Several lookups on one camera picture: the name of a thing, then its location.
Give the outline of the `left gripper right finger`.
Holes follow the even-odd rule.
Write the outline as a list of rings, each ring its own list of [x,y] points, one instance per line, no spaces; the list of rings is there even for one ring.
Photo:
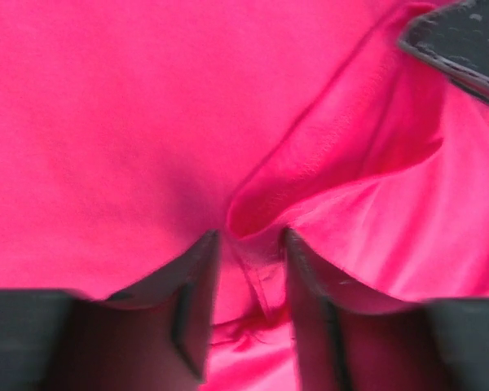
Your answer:
[[[406,302],[283,233],[302,390],[489,390],[489,298]]]

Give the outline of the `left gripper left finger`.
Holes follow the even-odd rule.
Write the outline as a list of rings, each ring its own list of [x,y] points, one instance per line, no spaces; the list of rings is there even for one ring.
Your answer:
[[[196,390],[205,380],[219,235],[96,301],[0,289],[0,390]]]

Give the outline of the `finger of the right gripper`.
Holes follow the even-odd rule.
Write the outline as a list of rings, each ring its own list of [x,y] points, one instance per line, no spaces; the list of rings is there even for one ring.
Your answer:
[[[460,1],[418,16],[399,46],[489,105],[489,1]]]

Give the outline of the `pink t shirt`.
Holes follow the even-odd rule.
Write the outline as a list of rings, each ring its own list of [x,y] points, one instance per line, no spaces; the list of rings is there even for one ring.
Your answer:
[[[218,232],[196,390],[302,390],[286,229],[489,298],[489,105],[399,46],[456,2],[0,1],[0,289],[104,301]]]

